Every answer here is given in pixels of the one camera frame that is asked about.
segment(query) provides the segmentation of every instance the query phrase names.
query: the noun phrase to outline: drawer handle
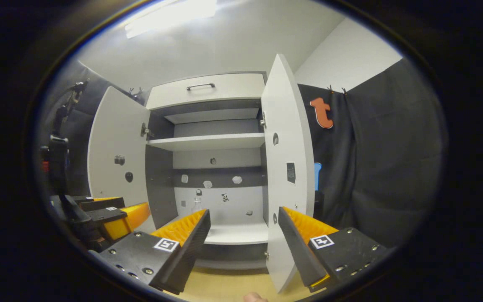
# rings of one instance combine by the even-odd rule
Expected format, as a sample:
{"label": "drawer handle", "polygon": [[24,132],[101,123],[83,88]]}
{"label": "drawer handle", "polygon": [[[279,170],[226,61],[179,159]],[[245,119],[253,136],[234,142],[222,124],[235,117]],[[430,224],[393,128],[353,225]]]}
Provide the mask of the drawer handle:
{"label": "drawer handle", "polygon": [[190,90],[191,90],[191,88],[193,88],[193,87],[198,87],[198,86],[208,86],[208,85],[209,85],[209,86],[211,86],[212,88],[215,88],[215,84],[210,83],[210,84],[200,84],[200,85],[188,86],[188,87],[186,87],[186,90],[187,90],[187,91],[190,91]]}

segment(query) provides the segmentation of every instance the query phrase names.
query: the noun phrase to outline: black curtain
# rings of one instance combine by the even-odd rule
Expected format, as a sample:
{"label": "black curtain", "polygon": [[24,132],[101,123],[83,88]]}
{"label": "black curtain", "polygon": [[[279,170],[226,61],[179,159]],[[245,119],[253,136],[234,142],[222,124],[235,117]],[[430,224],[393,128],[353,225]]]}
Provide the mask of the black curtain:
{"label": "black curtain", "polygon": [[[404,242],[433,206],[448,147],[429,82],[402,59],[347,94],[299,88],[322,164],[322,221],[388,247]],[[317,97],[330,105],[331,129],[315,122],[309,102]]]}
{"label": "black curtain", "polygon": [[87,175],[88,139],[94,115],[106,89],[111,84],[78,61],[70,61],[57,75],[54,86],[48,90],[44,102],[44,116],[38,128],[38,144],[46,146],[55,118],[55,111],[63,105],[70,93],[63,93],[76,82],[86,81],[79,103],[61,127],[61,136],[68,138],[69,160],[68,194],[89,195]]}

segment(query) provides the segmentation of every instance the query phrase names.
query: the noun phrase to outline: open cabinet door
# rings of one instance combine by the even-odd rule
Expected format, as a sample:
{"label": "open cabinet door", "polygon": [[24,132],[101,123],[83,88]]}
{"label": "open cabinet door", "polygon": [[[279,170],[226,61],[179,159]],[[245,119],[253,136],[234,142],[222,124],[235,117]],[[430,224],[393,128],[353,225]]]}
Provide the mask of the open cabinet door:
{"label": "open cabinet door", "polygon": [[301,92],[284,55],[278,54],[262,94],[268,171],[267,268],[278,292],[296,272],[288,243],[278,225],[285,206],[314,213],[314,154]]}
{"label": "open cabinet door", "polygon": [[[145,181],[146,137],[141,125],[148,125],[150,111],[109,87],[92,122],[88,141],[87,172],[91,196],[123,197],[126,206],[148,202]],[[123,156],[123,165],[115,164]],[[155,231],[152,216],[140,227]]]}

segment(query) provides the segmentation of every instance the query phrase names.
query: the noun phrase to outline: blue object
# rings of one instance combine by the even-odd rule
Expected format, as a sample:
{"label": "blue object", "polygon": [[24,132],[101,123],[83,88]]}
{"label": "blue object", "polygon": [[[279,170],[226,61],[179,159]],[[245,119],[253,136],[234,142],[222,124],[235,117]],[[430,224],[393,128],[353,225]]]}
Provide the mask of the blue object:
{"label": "blue object", "polygon": [[314,163],[314,177],[316,178],[316,181],[314,182],[316,184],[315,191],[318,191],[318,181],[320,178],[320,170],[322,170],[322,164],[319,162],[315,162]]}

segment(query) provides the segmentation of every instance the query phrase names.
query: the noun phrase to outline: fluorescent light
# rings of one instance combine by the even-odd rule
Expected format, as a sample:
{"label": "fluorescent light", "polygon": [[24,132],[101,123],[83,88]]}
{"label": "fluorescent light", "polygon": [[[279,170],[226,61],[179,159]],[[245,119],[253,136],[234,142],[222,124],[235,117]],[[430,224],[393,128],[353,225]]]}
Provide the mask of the fluorescent light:
{"label": "fluorescent light", "polygon": [[128,39],[153,29],[166,29],[198,18],[215,15],[217,0],[186,0],[163,6],[126,25]]}

